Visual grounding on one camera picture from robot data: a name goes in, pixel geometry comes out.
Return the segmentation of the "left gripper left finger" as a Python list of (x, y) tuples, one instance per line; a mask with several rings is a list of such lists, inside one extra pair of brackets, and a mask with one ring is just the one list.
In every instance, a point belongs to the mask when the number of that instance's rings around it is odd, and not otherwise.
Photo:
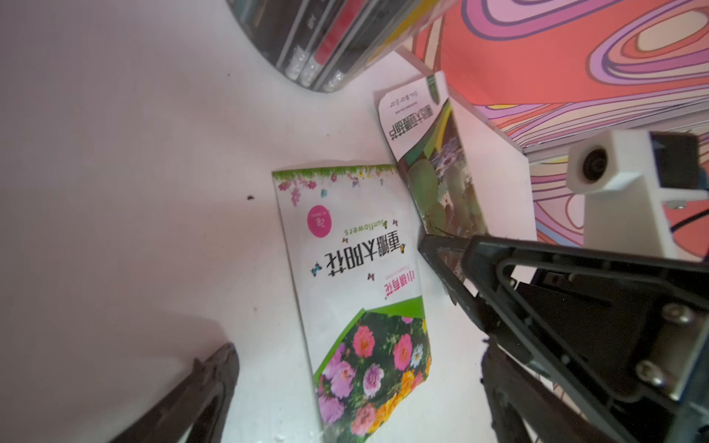
[(220, 442), (239, 370), (234, 343), (196, 359), (186, 378), (113, 441)]

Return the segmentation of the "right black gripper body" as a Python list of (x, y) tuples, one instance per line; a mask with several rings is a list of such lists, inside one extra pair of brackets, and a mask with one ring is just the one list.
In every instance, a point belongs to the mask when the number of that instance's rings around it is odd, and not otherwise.
[(708, 267), (498, 246), (498, 439), (705, 442)]

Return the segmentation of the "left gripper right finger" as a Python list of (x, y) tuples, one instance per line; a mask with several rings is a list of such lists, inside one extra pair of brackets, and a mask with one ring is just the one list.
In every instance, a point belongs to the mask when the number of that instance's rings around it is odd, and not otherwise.
[(604, 432), (576, 415), (490, 339), (481, 362), (482, 378), (500, 442), (529, 442), (532, 428), (543, 442), (610, 442)]

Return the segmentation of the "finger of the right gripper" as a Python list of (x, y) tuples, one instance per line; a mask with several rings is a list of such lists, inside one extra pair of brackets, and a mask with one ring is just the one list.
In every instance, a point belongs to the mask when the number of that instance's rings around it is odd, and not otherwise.
[(419, 250), (482, 332), (515, 351), (640, 354), (667, 305), (708, 312), (708, 267), (495, 236), (427, 234)]

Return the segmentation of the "white sunflowers seed packet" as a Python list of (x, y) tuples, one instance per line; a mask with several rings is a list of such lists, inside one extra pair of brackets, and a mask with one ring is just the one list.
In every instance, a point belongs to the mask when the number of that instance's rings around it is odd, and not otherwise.
[(428, 378), (410, 196), (392, 165), (273, 174), (326, 442), (364, 442)]

